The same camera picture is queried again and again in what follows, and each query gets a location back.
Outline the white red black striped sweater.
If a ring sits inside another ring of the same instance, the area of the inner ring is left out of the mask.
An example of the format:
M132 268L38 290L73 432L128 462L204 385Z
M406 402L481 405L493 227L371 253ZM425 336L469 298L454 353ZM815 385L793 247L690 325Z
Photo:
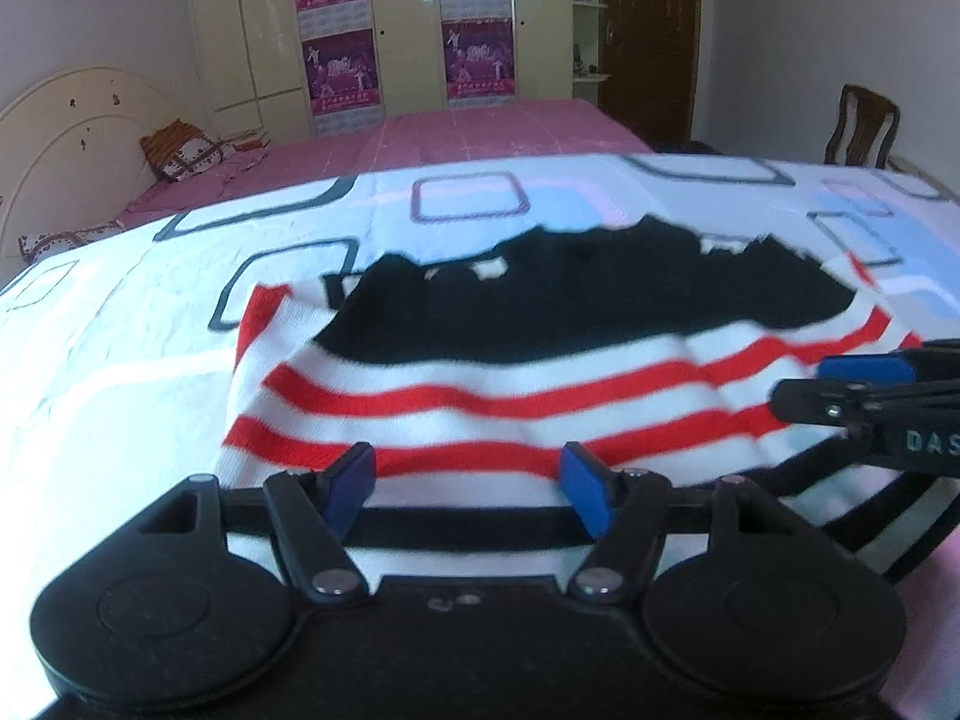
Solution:
M570 442L679 486L742 473L875 572L905 577L958 517L947 478L827 457L778 382L916 337L847 266L658 218L534 227L466 259L257 286L217 470L257 486L366 442L382 505L548 507Z

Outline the white patterned bed quilt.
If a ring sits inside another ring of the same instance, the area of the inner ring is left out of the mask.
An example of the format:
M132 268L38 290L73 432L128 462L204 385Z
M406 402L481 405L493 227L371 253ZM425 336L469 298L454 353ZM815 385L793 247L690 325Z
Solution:
M373 494L343 537L370 596L317 606L262 486L217 460L257 286L644 218L847 266L919 346L958 340L958 210L918 179L596 154L338 176L183 211L2 293L8 718L952 718L958 517L901 578L758 481L672 483L631 605L566 593L594 539L548 507Z

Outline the dark wooden chair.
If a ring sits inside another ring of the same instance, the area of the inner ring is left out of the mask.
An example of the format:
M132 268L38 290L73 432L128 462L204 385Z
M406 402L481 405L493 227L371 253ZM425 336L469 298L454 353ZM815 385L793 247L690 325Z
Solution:
M901 110L889 98L861 85L844 85L838 119L823 161L835 166L885 169L900 128Z

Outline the orange striped cartoon pillow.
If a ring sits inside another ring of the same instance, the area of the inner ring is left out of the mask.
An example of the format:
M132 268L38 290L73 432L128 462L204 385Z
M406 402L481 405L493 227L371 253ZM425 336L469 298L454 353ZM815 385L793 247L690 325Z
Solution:
M156 176L181 182L223 163L228 151L223 142L208 137L194 124L176 119L139 140L140 148Z

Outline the white dotted pillow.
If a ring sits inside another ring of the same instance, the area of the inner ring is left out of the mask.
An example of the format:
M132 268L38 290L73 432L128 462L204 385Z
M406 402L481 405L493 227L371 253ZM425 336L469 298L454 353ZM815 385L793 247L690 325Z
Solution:
M47 259L52 255L63 254L73 249L80 249L93 242L104 241L104 239L114 238L117 234L122 234L125 227L118 221L96 224L96 226L83 227L75 231L62 232L39 232L39 234L26 234L18 238L18 250L20 250L21 259L26 265L32 265L39 260Z

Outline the pink bed sheet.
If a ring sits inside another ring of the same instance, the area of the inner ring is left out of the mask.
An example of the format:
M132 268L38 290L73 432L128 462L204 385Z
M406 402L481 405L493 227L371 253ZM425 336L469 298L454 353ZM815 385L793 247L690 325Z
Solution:
M583 99L400 115L361 132L240 151L200 176L156 182L121 211L117 223L135 229L183 211L347 174L526 156L651 151L635 133Z

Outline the cream corner shelf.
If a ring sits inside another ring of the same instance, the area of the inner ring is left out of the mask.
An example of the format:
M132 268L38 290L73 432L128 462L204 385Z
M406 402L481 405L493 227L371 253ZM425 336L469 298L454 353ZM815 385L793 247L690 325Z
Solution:
M573 0L573 96L594 107L607 80L602 59L605 0Z

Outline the cream rounded headboard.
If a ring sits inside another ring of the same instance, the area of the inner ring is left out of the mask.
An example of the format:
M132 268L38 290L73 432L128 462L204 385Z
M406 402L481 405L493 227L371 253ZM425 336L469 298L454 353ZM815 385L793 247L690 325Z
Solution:
M119 216L155 182L140 140L182 117L140 76L112 67L53 75L2 110L2 262L18 239Z

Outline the lower left purple poster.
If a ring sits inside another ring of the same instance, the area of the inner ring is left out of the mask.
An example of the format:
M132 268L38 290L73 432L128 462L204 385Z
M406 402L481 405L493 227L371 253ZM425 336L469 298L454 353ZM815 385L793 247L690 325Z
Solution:
M314 37L301 47L317 135L359 132L384 121L376 46L370 29Z

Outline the dark wooden door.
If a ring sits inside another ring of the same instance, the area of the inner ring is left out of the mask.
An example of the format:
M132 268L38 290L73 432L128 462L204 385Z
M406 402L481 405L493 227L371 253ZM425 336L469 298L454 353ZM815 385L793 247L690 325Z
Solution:
M601 109L654 148L692 130L701 0L602 0Z

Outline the lower right purple poster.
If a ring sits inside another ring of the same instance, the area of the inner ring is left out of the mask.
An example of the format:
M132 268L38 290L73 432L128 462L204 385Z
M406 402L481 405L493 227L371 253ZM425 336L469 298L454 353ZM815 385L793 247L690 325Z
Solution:
M511 20L443 21L449 109L504 106L516 99Z

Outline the cream wardrobe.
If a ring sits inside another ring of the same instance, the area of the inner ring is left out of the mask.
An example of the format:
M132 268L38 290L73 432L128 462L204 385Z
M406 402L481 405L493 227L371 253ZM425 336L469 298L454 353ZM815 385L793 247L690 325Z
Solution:
M446 110L439 0L371 0L384 121ZM317 135L295 0L190 0L206 104L220 133ZM516 99L573 94L573 0L512 0Z

